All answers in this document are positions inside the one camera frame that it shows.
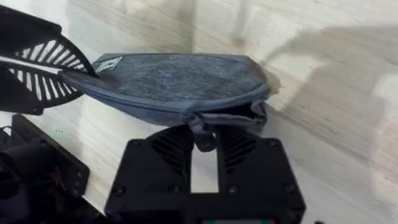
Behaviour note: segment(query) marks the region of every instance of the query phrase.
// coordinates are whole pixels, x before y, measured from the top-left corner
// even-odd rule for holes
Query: wood grain
[[[308,204],[303,223],[398,223],[398,2],[0,0],[59,23],[90,60],[110,52],[246,54],[274,95],[263,136],[282,140]],[[9,113],[0,123],[9,123]],[[91,169],[102,210],[123,149],[162,127],[84,96],[29,116]],[[193,165],[216,190],[214,154]]]

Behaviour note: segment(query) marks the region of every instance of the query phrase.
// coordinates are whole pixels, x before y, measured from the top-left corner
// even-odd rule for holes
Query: black plastic bracket
[[[301,222],[305,203],[279,140],[225,127],[216,132],[216,142],[219,192],[192,194],[189,127],[129,141],[105,206],[108,218],[126,223]]]
[[[0,151],[27,143],[45,144],[53,149],[53,171],[59,176],[64,190],[76,197],[84,195],[90,174],[86,165],[21,114],[14,115],[12,125],[7,128],[11,135],[3,128]]]

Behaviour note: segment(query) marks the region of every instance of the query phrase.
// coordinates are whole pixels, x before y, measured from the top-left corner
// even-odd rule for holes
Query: pouch label
[[[96,73],[102,72],[103,70],[112,70],[114,69],[120,60],[122,60],[122,57],[117,57],[117,58],[112,58],[106,61],[101,62],[101,65],[95,70]]]

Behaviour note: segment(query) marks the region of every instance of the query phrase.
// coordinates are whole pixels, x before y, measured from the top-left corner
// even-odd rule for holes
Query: gray fabric pouch
[[[220,125],[263,126],[269,87],[249,57],[219,54],[106,54],[99,78],[62,71],[79,91],[152,124],[189,124],[202,151]]]

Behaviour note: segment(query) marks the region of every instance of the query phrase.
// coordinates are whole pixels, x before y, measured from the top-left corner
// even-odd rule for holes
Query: light wood surface
[[[263,136],[282,140],[308,205],[303,223],[398,223],[395,0],[0,0],[59,23],[90,60],[110,52],[246,54],[274,93]],[[1,113],[0,123],[11,114]],[[124,147],[162,127],[82,97],[29,116],[91,169],[102,210]],[[195,153],[193,189],[216,190]]]

